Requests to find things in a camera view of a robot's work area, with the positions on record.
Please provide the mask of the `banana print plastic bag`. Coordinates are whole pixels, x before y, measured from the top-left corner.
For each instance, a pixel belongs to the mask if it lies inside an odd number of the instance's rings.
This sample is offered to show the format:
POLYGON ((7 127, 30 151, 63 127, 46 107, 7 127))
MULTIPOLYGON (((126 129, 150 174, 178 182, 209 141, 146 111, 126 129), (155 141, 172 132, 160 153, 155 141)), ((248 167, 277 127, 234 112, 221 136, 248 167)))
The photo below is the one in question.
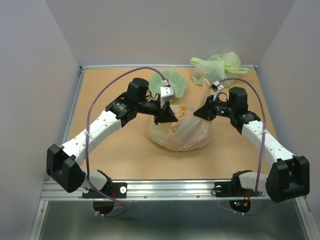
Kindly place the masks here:
POLYGON ((151 122, 146 130, 146 136, 155 144, 172 152, 188 152, 203 148, 210 141, 209 130, 211 122, 194 116, 196 109, 174 104, 171 109, 177 122, 151 122))

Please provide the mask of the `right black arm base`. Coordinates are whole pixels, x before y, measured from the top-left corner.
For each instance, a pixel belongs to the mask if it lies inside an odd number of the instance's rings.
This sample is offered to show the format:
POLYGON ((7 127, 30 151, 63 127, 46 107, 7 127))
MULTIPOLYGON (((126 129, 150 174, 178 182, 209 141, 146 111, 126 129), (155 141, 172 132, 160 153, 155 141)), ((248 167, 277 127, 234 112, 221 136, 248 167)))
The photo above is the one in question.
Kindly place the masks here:
POLYGON ((211 189, 211 195, 217 198, 239 197, 240 200, 229 200, 230 208, 235 214, 253 215, 249 213, 251 197, 258 197, 260 192, 255 192, 257 174, 252 170, 237 171, 230 180, 216 181, 211 189))

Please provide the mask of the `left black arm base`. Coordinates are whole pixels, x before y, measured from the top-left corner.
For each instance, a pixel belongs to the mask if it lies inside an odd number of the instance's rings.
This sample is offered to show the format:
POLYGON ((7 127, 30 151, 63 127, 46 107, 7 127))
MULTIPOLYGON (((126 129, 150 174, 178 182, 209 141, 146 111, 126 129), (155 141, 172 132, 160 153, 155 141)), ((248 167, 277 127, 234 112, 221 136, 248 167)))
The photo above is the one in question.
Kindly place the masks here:
POLYGON ((128 210, 128 207, 122 201, 116 199, 116 192, 112 188, 113 180, 106 175, 103 171, 97 170, 96 173, 91 173, 89 179, 87 176, 85 177, 84 182, 81 184, 81 188, 92 190, 98 193, 101 197, 108 199, 113 202, 113 208, 115 206, 122 206, 122 212, 116 213, 114 215, 110 215, 110 211, 106 210, 95 210, 95 214, 101 216, 103 218, 113 218, 119 217, 125 214, 128 210))

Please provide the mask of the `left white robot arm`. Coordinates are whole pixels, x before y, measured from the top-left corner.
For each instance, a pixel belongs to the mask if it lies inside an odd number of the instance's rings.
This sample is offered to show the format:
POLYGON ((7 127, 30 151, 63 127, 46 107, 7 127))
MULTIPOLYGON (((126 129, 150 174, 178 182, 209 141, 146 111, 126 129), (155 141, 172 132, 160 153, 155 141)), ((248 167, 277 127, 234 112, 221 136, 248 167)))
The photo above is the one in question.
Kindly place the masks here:
POLYGON ((164 80, 160 93, 155 100, 147 99, 149 82, 134 78, 126 92, 108 104, 100 116, 73 139, 58 146, 51 145, 46 154, 46 173, 67 193, 80 187, 89 188, 94 184, 94 191, 100 197, 111 193, 111 180, 103 172, 90 174, 81 169, 87 157, 109 135, 123 128, 138 113, 153 116, 154 123, 174 123, 177 118, 170 107, 175 98, 174 88, 164 80))

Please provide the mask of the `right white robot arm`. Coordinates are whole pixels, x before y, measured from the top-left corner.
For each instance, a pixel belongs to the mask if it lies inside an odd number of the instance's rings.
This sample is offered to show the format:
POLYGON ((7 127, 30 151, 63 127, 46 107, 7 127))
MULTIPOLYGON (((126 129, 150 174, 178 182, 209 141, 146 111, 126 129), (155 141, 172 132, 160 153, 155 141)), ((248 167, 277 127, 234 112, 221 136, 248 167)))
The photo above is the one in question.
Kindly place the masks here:
POLYGON ((259 151, 259 159, 270 165, 268 174, 251 170, 233 174, 222 193, 242 195, 247 190, 267 194, 275 203, 306 196, 310 192, 310 163, 284 148, 267 130, 261 119, 248 109, 248 94, 242 87, 229 89, 229 98, 221 101, 218 94, 207 97, 194 116, 212 121, 217 116, 230 120, 231 125, 259 151))

